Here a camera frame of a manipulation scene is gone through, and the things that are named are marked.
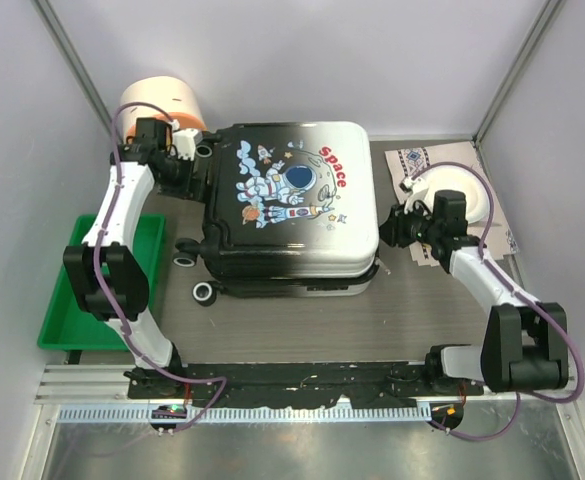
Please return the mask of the white black space suitcase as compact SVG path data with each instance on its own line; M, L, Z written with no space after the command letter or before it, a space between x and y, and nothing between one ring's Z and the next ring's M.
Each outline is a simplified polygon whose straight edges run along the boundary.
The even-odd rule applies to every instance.
M201 239L173 261L202 262L202 306L219 295L338 297L376 275L379 227L370 141L350 121L236 124L204 133L195 159Z

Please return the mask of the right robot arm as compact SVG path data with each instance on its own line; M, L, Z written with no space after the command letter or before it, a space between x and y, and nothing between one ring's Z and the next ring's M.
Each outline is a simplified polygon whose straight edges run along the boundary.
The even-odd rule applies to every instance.
M380 227L391 247L423 244L443 270L471 293L487 315L481 345L435 346L423 371L429 391L444 395L460 379L494 392L559 390L568 383L566 314L557 303L542 303L517 287L494 263L479 237L468 233L463 193L442 190L427 208L393 206Z

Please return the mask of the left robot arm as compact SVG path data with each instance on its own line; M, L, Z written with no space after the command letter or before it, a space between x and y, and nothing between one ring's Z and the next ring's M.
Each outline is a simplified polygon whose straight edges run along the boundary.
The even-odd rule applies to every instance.
M201 141L201 130L180 129L175 120L137 119L132 138L113 142L107 190L96 220L81 243L63 253L79 309L113 330L138 368L154 370L150 386L165 399L183 391L185 375L176 347L152 315L150 282L132 249L148 196L156 185L187 183Z

